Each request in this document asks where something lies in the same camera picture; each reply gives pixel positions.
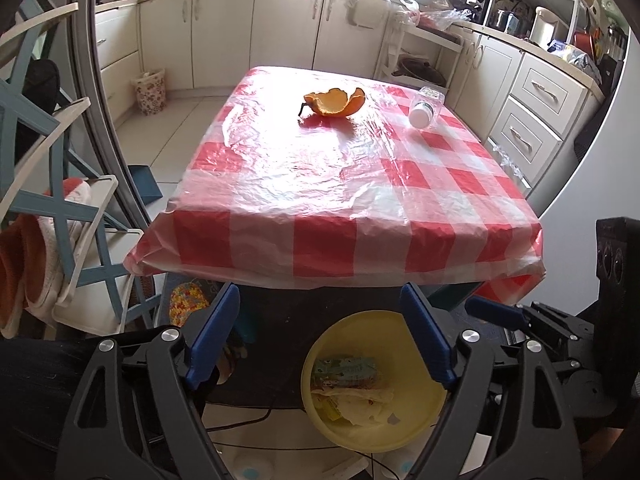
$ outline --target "table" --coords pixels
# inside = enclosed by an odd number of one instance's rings
[[[304,94],[357,86],[351,117],[298,117]],[[250,70],[125,266],[267,288],[490,282],[483,295],[518,301],[544,275],[538,218],[449,110],[412,128],[413,95]]]

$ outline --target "metal bolt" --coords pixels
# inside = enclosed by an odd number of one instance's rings
[[[480,334],[475,330],[465,330],[462,333],[462,339],[464,339],[467,343],[475,343],[480,341]]]
[[[529,339],[527,341],[527,348],[535,354],[537,354],[538,352],[542,352],[542,345],[539,342],[534,341],[533,339]]]
[[[105,339],[103,341],[100,341],[100,344],[98,345],[98,350],[100,350],[100,352],[108,352],[114,346],[115,346],[115,343],[113,342],[113,339]]]
[[[178,332],[175,328],[169,328],[162,332],[161,337],[163,341],[175,341],[180,337],[180,332]]]

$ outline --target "red and white tablecloth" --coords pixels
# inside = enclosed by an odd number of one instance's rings
[[[304,94],[356,86],[351,117],[299,120]],[[519,300],[544,275],[538,218],[451,112],[412,128],[413,94],[251,70],[125,266],[268,288],[491,281],[484,295]]]

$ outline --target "blue gripper pad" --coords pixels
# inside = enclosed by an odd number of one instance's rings
[[[431,378],[449,390],[457,380],[452,365],[454,349],[409,284],[400,291],[400,309]]]
[[[529,327],[521,308],[496,303],[480,296],[472,296],[465,303],[466,313],[508,330],[526,330]]]
[[[222,296],[216,297],[209,308],[193,312],[187,320],[188,323],[194,315],[201,313],[202,316],[206,311],[210,312],[209,319],[206,320],[200,333],[190,344],[189,370],[184,379],[191,390],[196,390],[200,383],[211,377],[213,368],[222,354],[226,338],[238,317],[240,310],[240,291],[238,288],[231,284],[226,290],[221,290],[220,294]]]

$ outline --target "small wastebasket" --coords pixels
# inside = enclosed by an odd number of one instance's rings
[[[164,90],[164,68],[140,74],[131,80],[136,88],[136,99],[140,111],[145,115],[161,112],[166,105]]]

